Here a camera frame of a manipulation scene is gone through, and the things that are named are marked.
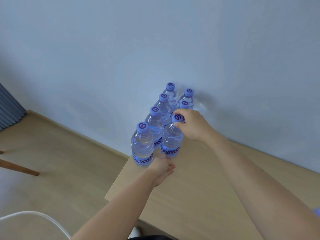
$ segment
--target shoe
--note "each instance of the shoe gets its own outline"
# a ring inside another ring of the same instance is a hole
[[[132,229],[132,231],[131,231],[128,239],[130,239],[130,238],[136,238],[136,237],[142,237],[141,230],[140,230],[140,228],[138,228],[137,226],[135,226],[135,227]]]

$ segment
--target wooden chair leg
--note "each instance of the wooden chair leg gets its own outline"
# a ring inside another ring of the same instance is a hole
[[[14,164],[14,163],[2,160],[2,159],[0,159],[0,167],[6,168],[6,169],[10,169],[10,170],[13,170],[13,171],[17,171],[17,172],[31,174],[31,175],[34,175],[34,176],[38,176],[40,174],[37,171],[22,167],[20,165],[17,165],[17,164]]]

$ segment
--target white cable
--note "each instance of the white cable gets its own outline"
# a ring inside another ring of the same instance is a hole
[[[31,215],[42,216],[42,217],[48,219],[50,222],[54,223],[67,236],[68,239],[71,238],[69,233],[55,219],[53,219],[52,217],[50,217],[50,216],[48,216],[46,214],[43,214],[43,213],[37,212],[37,211],[28,210],[28,211],[21,211],[21,212],[13,213],[13,214],[10,214],[10,215],[7,215],[7,216],[0,217],[0,221],[8,219],[8,218],[11,218],[11,217],[14,217],[14,216],[17,216],[17,215],[23,215],[23,214],[31,214]]]

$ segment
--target wooden floor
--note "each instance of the wooden floor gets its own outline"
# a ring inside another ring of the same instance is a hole
[[[126,159],[34,114],[0,132],[0,158],[40,172],[0,168],[0,216],[39,211],[73,235],[105,204]],[[67,239],[48,220],[23,215],[0,222],[0,240]]]

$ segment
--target curtain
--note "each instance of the curtain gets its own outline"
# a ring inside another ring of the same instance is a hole
[[[25,109],[0,84],[0,131],[16,124],[25,114]]]

